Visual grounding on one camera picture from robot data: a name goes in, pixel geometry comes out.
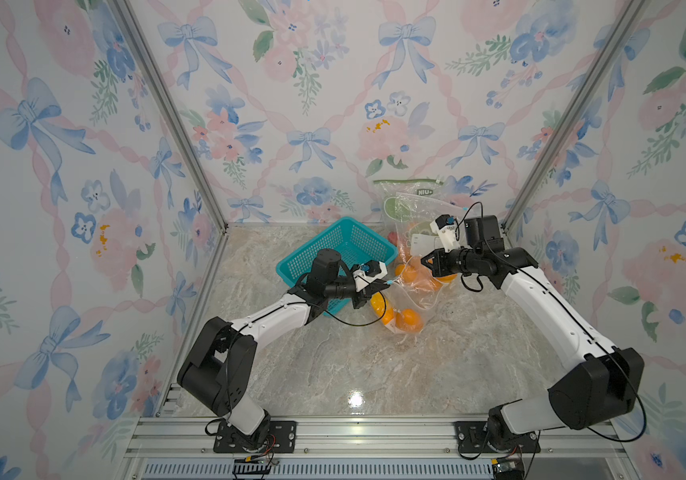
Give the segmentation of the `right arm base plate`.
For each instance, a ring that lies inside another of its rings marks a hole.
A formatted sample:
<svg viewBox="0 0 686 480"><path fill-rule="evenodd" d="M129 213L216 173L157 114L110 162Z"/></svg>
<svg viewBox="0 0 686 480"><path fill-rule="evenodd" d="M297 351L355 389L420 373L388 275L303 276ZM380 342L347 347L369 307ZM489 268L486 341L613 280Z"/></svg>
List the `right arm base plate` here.
<svg viewBox="0 0 686 480"><path fill-rule="evenodd" d="M512 453L514 448L522 453L539 453L541 447L536 432L513 434L506 427L487 421L456 421L453 430L459 452L464 456L487 453Z"/></svg>

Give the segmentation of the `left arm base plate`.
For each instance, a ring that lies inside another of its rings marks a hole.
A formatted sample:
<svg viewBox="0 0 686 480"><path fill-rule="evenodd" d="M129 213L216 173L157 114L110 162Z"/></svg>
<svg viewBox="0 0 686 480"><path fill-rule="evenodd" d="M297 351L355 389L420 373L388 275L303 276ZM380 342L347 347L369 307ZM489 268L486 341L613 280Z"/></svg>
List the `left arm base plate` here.
<svg viewBox="0 0 686 480"><path fill-rule="evenodd" d="M297 440L297 422L287 420L263 421L252 434L241 432L225 421L214 432L213 452L218 454L293 453Z"/></svg>

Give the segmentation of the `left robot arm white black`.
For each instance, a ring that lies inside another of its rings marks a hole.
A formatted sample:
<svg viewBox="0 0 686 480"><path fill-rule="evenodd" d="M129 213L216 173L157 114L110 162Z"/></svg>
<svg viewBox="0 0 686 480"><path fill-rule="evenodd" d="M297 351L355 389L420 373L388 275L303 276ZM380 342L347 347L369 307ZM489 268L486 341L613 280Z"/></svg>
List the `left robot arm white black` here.
<svg viewBox="0 0 686 480"><path fill-rule="evenodd" d="M275 303L236 320L208 320L177 373L177 384L243 439L262 444L270 414L247 395L256 354L330 314L333 300L348 300L355 309L365 306L389 288L387 275L382 261L349 267L338 251L318 251L310 269Z"/></svg>

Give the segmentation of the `clear zip-top bag green print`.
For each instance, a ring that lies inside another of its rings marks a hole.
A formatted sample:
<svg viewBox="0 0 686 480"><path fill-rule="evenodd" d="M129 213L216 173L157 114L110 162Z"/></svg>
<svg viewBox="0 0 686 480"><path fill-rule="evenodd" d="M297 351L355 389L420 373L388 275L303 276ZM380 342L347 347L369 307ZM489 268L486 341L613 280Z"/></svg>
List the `clear zip-top bag green print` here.
<svg viewBox="0 0 686 480"><path fill-rule="evenodd" d="M374 188L380 197L385 234L393 244L398 243L398 225L412 219L418 198L443 198L443 182L438 179L381 179L374 181Z"/></svg>

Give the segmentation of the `clear plastic bag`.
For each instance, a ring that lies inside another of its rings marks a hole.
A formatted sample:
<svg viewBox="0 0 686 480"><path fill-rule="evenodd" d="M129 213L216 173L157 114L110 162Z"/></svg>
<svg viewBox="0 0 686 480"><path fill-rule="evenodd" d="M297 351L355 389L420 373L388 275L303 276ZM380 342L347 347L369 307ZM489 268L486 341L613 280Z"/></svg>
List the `clear plastic bag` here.
<svg viewBox="0 0 686 480"><path fill-rule="evenodd" d="M420 204L413 210L412 219L399 224L397 227L398 243L396 246L398 255L396 266L407 263L412 257L421 260L424 255L442 248L438 237L431 231L431 222L442 214L453 215L460 219L466 211L463 207L438 199L418 198L418 201Z"/></svg>
<svg viewBox="0 0 686 480"><path fill-rule="evenodd" d="M400 280L397 278L396 280L393 280L391 286L382 291L382 293L394 308L395 312L403 309L413 309L417 311L423 318L424 328L436 314L439 291L421 292L412 290L403 286ZM395 334L412 334L400 331L396 328L395 324L396 322L394 320L387 326L384 326L383 324L382 325Z"/></svg>

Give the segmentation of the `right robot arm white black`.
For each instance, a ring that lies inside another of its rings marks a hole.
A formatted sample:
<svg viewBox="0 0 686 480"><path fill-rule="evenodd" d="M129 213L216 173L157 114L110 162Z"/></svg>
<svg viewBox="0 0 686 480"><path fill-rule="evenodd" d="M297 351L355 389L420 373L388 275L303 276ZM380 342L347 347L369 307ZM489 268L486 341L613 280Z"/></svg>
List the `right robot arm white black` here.
<svg viewBox="0 0 686 480"><path fill-rule="evenodd" d="M566 370L546 393L492 408L486 434L490 446L508 450L532 433L590 429L644 406L641 355L617 347L585 321L527 250L506 247L495 216L460 220L443 214L430 228L440 245L421 263L432 276L488 279L523 309Z"/></svg>

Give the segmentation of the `small yellow mango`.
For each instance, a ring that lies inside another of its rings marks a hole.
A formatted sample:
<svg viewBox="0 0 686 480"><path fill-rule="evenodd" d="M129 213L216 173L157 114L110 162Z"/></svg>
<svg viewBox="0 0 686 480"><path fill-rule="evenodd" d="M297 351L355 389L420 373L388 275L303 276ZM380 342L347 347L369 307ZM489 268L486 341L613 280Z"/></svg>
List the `small yellow mango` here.
<svg viewBox="0 0 686 480"><path fill-rule="evenodd" d="M378 292L370 299L370 306L384 326L395 320L396 312L382 292Z"/></svg>

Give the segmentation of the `orange mango top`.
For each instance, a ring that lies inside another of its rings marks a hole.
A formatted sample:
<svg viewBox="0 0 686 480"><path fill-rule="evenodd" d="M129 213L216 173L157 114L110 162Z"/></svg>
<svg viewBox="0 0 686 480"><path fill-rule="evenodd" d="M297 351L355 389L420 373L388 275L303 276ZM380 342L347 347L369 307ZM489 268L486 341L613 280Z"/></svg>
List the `orange mango top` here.
<svg viewBox="0 0 686 480"><path fill-rule="evenodd" d="M421 292L440 291L457 278L456 275L434 277L417 257L410 258L407 263L398 264L395 274L403 286Z"/></svg>

